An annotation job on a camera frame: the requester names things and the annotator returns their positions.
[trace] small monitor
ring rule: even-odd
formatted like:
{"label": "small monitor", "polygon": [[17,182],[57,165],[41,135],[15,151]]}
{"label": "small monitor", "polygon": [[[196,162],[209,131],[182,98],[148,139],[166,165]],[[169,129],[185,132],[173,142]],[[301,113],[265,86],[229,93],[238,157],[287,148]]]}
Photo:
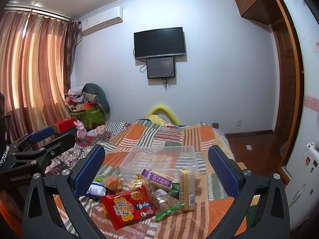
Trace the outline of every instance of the small monitor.
{"label": "small monitor", "polygon": [[146,68],[148,79],[175,77],[174,57],[147,59]]}

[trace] wooden floor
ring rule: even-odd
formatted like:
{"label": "wooden floor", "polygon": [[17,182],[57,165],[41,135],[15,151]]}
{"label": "wooden floor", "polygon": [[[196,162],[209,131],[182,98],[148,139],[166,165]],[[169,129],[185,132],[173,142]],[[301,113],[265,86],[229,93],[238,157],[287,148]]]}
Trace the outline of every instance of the wooden floor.
{"label": "wooden floor", "polygon": [[271,134],[228,138],[236,162],[243,162],[254,174],[270,176],[280,162],[279,141]]}

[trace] patchwork quilt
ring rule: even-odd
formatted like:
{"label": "patchwork quilt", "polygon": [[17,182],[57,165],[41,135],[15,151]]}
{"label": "patchwork quilt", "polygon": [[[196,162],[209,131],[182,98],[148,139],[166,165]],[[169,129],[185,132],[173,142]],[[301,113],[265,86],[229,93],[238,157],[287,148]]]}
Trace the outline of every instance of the patchwork quilt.
{"label": "patchwork quilt", "polygon": [[[233,202],[233,198],[227,197],[212,166],[208,161],[208,148],[219,145],[224,153],[234,159],[228,146],[210,125],[198,123],[183,129],[167,128],[154,124],[147,120],[138,120],[130,126],[126,126],[114,137],[97,137],[93,143],[79,148],[79,145],[71,149],[72,153],[64,154],[61,161],[72,168],[76,159],[83,158],[92,149],[94,144],[100,144],[105,149],[105,160],[97,174],[97,177],[111,175],[121,176],[119,165],[133,146],[194,146],[199,171],[202,174],[200,189],[196,192],[196,209],[189,213],[173,215],[162,222],[156,222],[155,218],[145,219],[139,223],[115,230],[108,214],[103,212],[102,203],[88,197],[81,197],[80,202],[92,218],[93,222],[106,236],[106,238],[119,239],[201,239],[206,238],[223,218]],[[67,230],[77,234],[63,208],[59,196],[55,201]],[[237,234],[246,229],[246,219],[243,220]]]}

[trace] snack bag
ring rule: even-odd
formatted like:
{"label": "snack bag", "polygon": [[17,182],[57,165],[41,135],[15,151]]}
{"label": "snack bag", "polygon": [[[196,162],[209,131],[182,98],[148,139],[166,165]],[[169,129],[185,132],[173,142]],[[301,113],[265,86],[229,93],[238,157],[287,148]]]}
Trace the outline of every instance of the snack bag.
{"label": "snack bag", "polygon": [[105,188],[101,183],[92,182],[90,185],[86,196],[90,199],[99,199],[107,193],[107,188]]}
{"label": "snack bag", "polygon": [[128,181],[128,182],[123,182],[123,184],[131,191],[136,191],[138,188],[145,186],[146,191],[148,191],[148,186],[147,183],[145,182],[144,179],[139,179],[139,180],[133,180],[133,181]]}
{"label": "snack bag", "polygon": [[195,174],[191,169],[178,169],[179,200],[184,202],[184,211],[195,209]]}
{"label": "snack bag", "polygon": [[109,176],[104,178],[105,187],[114,192],[122,190],[122,180],[118,175]]}
{"label": "snack bag", "polygon": [[202,179],[202,174],[199,171],[195,172],[195,190],[199,187],[200,180]]}
{"label": "snack bag", "polygon": [[121,195],[101,196],[101,200],[110,215],[114,228],[120,229],[130,223],[149,218],[155,214],[145,186],[133,192]]}
{"label": "snack bag", "polygon": [[143,170],[142,176],[144,176],[150,184],[153,184],[163,189],[164,191],[169,192],[172,190],[172,184],[174,181],[173,177],[170,177],[168,175],[161,176],[157,174],[155,171],[148,169]]}
{"label": "snack bag", "polygon": [[170,213],[185,205],[162,189],[156,190],[151,195],[151,200],[156,209],[156,221],[162,220],[164,216],[169,215]]}

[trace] bed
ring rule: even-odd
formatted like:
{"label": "bed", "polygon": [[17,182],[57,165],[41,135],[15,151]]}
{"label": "bed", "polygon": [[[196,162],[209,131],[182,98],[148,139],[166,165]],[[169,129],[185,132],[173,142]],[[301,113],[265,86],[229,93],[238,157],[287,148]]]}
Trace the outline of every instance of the bed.
{"label": "bed", "polygon": [[[218,129],[211,125],[198,123],[183,128],[170,128],[147,120],[146,117],[133,124],[122,122],[110,123],[88,133],[87,139],[77,142],[74,148],[54,159],[46,170],[48,175],[55,175],[65,168],[72,168],[76,162],[84,158],[95,144],[104,147],[106,157],[96,177],[121,175],[119,164],[133,146],[194,146],[199,172],[202,174],[200,190],[196,192],[196,209],[189,213],[173,215],[162,222],[154,218],[143,220],[115,230],[107,214],[103,212],[102,203],[88,197],[79,200],[94,223],[107,238],[122,239],[162,239],[162,238],[206,238],[216,227],[233,202],[225,193],[213,168],[208,162],[208,148],[219,145],[224,153],[234,159],[227,139]],[[76,235],[68,219],[59,196],[55,202],[66,226],[66,229]],[[237,233],[246,229],[246,219],[243,220]]]}

